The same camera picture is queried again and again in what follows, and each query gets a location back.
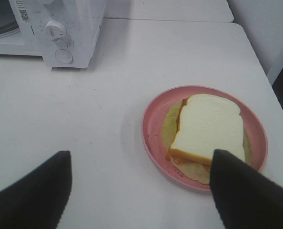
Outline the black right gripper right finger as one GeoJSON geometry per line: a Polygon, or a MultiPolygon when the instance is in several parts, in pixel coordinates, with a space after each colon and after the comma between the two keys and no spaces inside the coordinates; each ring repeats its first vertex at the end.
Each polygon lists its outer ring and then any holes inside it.
{"type": "Polygon", "coordinates": [[[283,229],[283,187],[226,150],[216,149],[210,189],[227,229],[283,229]]]}

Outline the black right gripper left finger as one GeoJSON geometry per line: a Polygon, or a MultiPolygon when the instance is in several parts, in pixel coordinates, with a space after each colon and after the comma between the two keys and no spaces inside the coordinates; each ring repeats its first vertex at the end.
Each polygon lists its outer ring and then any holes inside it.
{"type": "Polygon", "coordinates": [[[0,229],[55,229],[72,189],[70,151],[59,151],[0,191],[0,229]]]}

